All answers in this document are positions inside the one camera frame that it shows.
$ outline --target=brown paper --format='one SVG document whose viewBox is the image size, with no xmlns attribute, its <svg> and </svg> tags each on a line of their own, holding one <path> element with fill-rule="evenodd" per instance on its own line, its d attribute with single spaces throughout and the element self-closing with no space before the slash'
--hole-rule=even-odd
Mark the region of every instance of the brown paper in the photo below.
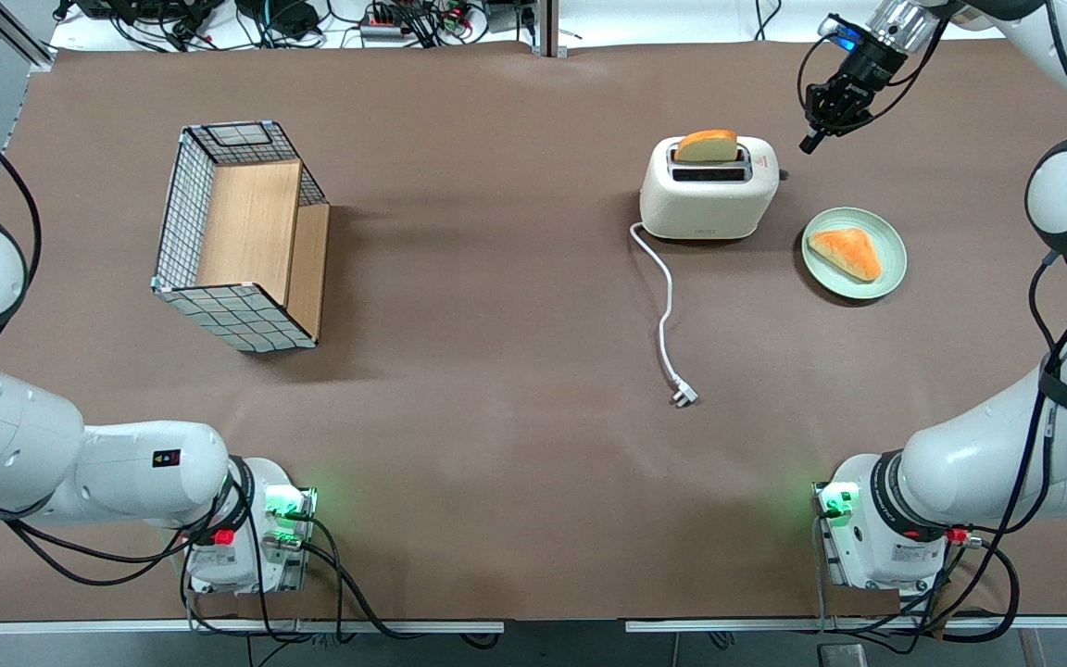
<svg viewBox="0 0 1067 667">
<path fill-rule="evenodd" d="M 1021 207 L 1067 138 L 1067 93 L 1005 43 L 947 43 L 901 107 L 806 157 L 803 51 L 62 52 L 11 141 L 46 241 L 0 368 L 90 424 L 211 424 L 318 487 L 382 617 L 813 615 L 811 483 L 1040 360 L 1024 295 L 1046 249 Z M 250 118 L 283 124 L 337 207 L 314 350 L 237 353 L 148 290 L 180 127 Z M 628 225 L 656 141 L 705 127 L 769 141 L 792 178 L 744 241 L 653 242 L 678 281 L 670 354 L 703 401 L 676 410 L 653 336 L 664 280 Z M 907 245 L 876 303 L 801 264 L 801 228 L 835 206 Z M 0 220 L 29 243 L 4 179 Z M 1067 321 L 1067 270 L 1040 299 Z M 144 523 L 68 535 L 158 549 Z M 1067 614 L 1067 520 L 1004 544 L 1021 610 Z M 180 617 L 172 570 L 76 586 L 0 526 L 0 621 Z M 896 605 L 832 593 L 835 614 Z M 334 610 L 322 586 L 271 599 Z"/>
</svg>

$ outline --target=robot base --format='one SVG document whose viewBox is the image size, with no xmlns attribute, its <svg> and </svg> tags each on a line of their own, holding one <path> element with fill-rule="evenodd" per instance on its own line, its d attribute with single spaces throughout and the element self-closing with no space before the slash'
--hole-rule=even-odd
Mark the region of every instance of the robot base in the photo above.
<svg viewBox="0 0 1067 667">
<path fill-rule="evenodd" d="M 823 528 L 830 581 L 838 586 L 896 588 L 902 597 L 933 586 L 944 558 L 944 538 L 918 542 L 883 523 L 872 499 L 872 469 L 878 455 L 864 452 L 844 461 L 833 481 L 814 487 L 822 511 L 846 510 Z"/>
<path fill-rule="evenodd" d="M 304 582 L 307 552 L 292 549 L 291 544 L 283 544 L 281 541 L 268 544 L 274 540 L 266 538 L 287 533 L 299 542 L 304 542 L 310 539 L 313 524 L 306 520 L 283 519 L 268 510 L 267 488 L 291 485 L 291 478 L 278 464 L 267 459 L 245 459 L 244 464 L 250 469 L 251 482 L 254 485 L 250 519 L 234 530 L 229 544 L 198 545 L 192 549 L 187 561 L 191 588 L 198 593 L 254 593 L 261 584 L 266 592 L 299 590 Z M 233 470 L 232 474 L 235 478 L 241 478 L 238 470 Z M 237 493 L 234 489 L 229 494 L 236 498 Z M 300 489 L 300 494 L 304 502 L 297 514 L 309 519 L 315 514 L 314 489 Z M 261 582 L 257 575 L 258 560 L 262 565 Z"/>
</svg>

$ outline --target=white toaster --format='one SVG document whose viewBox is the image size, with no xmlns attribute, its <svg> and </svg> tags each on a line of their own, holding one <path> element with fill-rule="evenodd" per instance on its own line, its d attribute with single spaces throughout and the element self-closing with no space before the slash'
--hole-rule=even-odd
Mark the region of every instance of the white toaster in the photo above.
<svg viewBox="0 0 1067 667">
<path fill-rule="evenodd" d="M 742 239 L 767 210 L 780 168 L 767 141 L 738 138 L 740 153 L 730 163 L 678 163 L 682 137 L 653 148 L 640 189 L 640 219 L 662 239 Z"/>
</svg>

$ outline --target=white cable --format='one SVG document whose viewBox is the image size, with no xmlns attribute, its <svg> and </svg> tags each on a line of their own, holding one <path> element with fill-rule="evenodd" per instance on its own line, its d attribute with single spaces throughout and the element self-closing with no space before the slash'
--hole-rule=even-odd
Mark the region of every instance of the white cable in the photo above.
<svg viewBox="0 0 1067 667">
<path fill-rule="evenodd" d="M 662 313 L 662 318 L 656 321 L 656 343 L 659 347 L 662 355 L 662 364 L 665 366 L 665 371 L 668 372 L 670 378 L 670 383 L 673 383 L 674 387 L 678 387 L 678 393 L 673 394 L 673 402 L 678 407 L 685 407 L 699 400 L 698 392 L 695 392 L 694 387 L 686 380 L 679 376 L 676 370 L 673 370 L 673 364 L 670 363 L 669 351 L 665 350 L 665 321 L 669 320 L 670 315 L 673 314 L 673 275 L 670 274 L 670 269 L 665 266 L 665 261 L 662 261 L 662 257 L 657 256 L 653 249 L 650 249 L 648 243 L 641 239 L 639 234 L 637 234 L 641 228 L 644 228 L 643 223 L 636 223 L 628 228 L 628 234 L 632 235 L 632 240 L 636 241 L 636 244 L 640 245 L 644 252 L 649 253 L 649 256 L 653 257 L 653 261 L 656 263 L 657 267 L 660 267 L 662 273 L 665 274 L 665 313 Z"/>
</svg>

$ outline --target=red connector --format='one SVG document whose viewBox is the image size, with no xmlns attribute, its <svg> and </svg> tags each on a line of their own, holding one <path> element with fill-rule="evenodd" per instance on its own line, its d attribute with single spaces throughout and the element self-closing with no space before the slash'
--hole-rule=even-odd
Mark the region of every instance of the red connector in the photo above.
<svg viewBox="0 0 1067 667">
<path fill-rule="evenodd" d="M 944 539 L 954 544 L 966 544 L 966 541 L 970 539 L 970 533 L 966 528 L 945 528 Z"/>
</svg>

